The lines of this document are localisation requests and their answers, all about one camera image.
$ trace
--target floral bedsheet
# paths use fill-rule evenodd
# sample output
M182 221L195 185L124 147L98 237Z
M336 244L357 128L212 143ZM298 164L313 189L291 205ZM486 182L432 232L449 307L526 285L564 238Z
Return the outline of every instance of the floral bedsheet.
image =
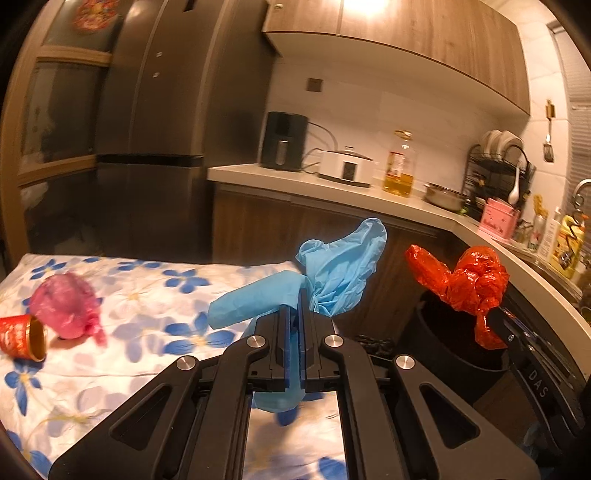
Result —
M121 258L26 255L0 284L0 317L23 314L48 276L72 271L101 301L105 348L48 331L42 363L0 355L0 420L17 448L47 477L53 461L178 356L220 355L248 322L207 324L209 303L281 270L187 265ZM309 394L281 414L252 410L245 480L346 479L334 394Z

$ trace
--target dish rack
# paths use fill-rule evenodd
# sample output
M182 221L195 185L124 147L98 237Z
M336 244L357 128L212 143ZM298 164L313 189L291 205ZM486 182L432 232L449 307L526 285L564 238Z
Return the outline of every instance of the dish rack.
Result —
M529 162L522 148L511 145L505 155L485 154L482 146L474 145L468 152L466 170L462 184L462 193L469 198L467 203L468 216L480 221L484 204L489 198L499 198L507 201L515 185L515 169L517 165L507 160L506 154L510 149L517 148L525 158L519 157L519 200L515 208L522 210L530 196L531 182L534 178L535 166Z

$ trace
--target white rice cooker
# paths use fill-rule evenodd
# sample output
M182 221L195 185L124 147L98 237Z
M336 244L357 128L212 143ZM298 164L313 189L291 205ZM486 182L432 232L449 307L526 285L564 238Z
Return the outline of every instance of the white rice cooker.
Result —
M369 187L374 177L374 161L355 152L353 147L323 151L318 176L357 187Z

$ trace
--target lower cabinet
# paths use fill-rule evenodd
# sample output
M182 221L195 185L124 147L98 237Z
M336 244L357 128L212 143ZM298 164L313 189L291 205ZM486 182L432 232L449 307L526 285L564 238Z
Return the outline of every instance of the lower cabinet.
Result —
M266 190L218 185L213 214L213 261L262 265L295 261L311 238L333 242L366 218L379 217L388 232L378 268L361 302L335 317L346 336L397 340L424 289L406 265L404 252L420 245L453 267L466 245L449 232L329 202Z

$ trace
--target power cord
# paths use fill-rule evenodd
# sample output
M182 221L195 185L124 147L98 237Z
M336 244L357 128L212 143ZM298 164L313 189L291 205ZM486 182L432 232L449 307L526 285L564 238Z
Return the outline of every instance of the power cord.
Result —
M328 128L323 127L322 125L319 125L319 124L315 124L314 122L308 122L308 124L314 125L315 127L321 128L322 130L327 132L333 140L333 143L335 145L335 151L337 151L339 149L339 143L336 141L336 137L333 135L333 133Z
M310 150L310 151L308 151L308 152L306 152L306 153L304 154L304 156L301 158L301 162L302 162L302 163L304 163L304 160L305 160L305 159L307 159L307 158L310 156L310 154L311 154L312 152L316 151L316 150L318 150L318 151L321 151L321 152L325 152L325 151L326 151L326 150L322 150L321 148L313 148L312 150ZM306 169L307 169L307 168L310 168L310 167L313 167L313 166L315 166L315 165L319 165L319 164L320 164L320 162L319 162L319 161L317 161L317 162L315 162L315 163L311 163L311 164L309 164L309 165L306 165L306 166L302 167L302 169L301 169L300 171L302 171L302 172L304 172L304 173L309 173L310 175L316 175L316 174L318 173L317 171L308 171L308 170L306 170Z

